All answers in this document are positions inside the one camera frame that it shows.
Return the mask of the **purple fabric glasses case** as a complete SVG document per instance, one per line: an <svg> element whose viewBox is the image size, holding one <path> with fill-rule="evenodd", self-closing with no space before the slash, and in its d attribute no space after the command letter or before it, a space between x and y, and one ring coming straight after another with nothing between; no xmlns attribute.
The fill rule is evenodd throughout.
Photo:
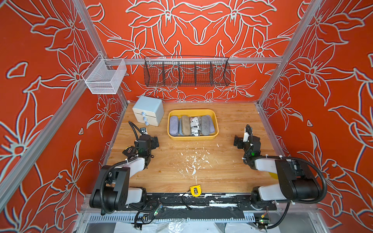
<svg viewBox="0 0 373 233"><path fill-rule="evenodd" d="M171 136L179 135L179 118L177 116L171 116L169 121L169 133Z"/></svg>

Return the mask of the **lilac fabric glasses case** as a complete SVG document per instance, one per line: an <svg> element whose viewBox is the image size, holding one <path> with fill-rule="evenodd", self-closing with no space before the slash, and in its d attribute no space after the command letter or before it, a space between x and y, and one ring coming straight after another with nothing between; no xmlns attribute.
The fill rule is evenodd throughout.
<svg viewBox="0 0 373 233"><path fill-rule="evenodd" d="M210 134L213 135L213 134L215 134L215 126L214 126L212 117L211 116L208 116L208 117L209 117Z"/></svg>

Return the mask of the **dark grey glasses case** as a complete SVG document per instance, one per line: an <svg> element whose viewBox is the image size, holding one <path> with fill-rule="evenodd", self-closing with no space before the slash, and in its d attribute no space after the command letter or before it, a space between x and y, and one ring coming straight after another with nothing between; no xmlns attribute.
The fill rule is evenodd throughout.
<svg viewBox="0 0 373 233"><path fill-rule="evenodd" d="M201 134L203 136L210 135L210 116L205 115L201 117Z"/></svg>

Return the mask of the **newspaper print glasses case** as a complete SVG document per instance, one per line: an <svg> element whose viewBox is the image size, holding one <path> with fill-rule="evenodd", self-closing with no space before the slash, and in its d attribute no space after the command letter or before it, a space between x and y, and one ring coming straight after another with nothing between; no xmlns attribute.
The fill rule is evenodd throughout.
<svg viewBox="0 0 373 233"><path fill-rule="evenodd" d="M195 116L195 117L190 117L189 119L190 119L191 135L200 136L201 135L201 117Z"/></svg>

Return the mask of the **yellow plastic storage tray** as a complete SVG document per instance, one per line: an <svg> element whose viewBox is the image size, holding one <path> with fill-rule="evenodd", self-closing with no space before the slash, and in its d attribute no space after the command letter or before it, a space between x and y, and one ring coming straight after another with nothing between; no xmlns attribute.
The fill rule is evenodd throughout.
<svg viewBox="0 0 373 233"><path fill-rule="evenodd" d="M176 116L180 119L182 116L189 117L199 117L199 116L210 116L212 123L214 125L215 133L210 134L209 136L172 136L170 133L171 127L171 117ZM216 113L211 109L176 109L169 112L168 122L167 122L167 133L170 139L172 140L213 140L219 134L219 126L217 121Z"/></svg>

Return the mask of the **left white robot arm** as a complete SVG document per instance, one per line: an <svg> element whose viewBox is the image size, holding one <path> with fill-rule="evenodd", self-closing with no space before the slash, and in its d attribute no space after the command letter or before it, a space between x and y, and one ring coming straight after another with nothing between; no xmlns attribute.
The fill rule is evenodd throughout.
<svg viewBox="0 0 373 233"><path fill-rule="evenodd" d="M160 206L158 199L149 199L143 187L131 187L130 178L148 168L152 151L159 147L158 138L147 134L129 121L135 135L133 146L123 150L125 159L101 168L89 198L89 206L99 209L101 215L123 211L130 207L140 213L152 213Z"/></svg>

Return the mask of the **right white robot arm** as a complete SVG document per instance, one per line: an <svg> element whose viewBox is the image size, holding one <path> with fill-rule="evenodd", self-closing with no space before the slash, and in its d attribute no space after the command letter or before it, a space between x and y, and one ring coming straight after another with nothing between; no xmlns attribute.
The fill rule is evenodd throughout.
<svg viewBox="0 0 373 233"><path fill-rule="evenodd" d="M262 209L271 202L314 204L326 197L327 182L319 168L297 157L261 155L260 138L249 124L243 137L235 136L234 146L244 151L243 162L251 169L277 175L278 183L253 188L253 208Z"/></svg>

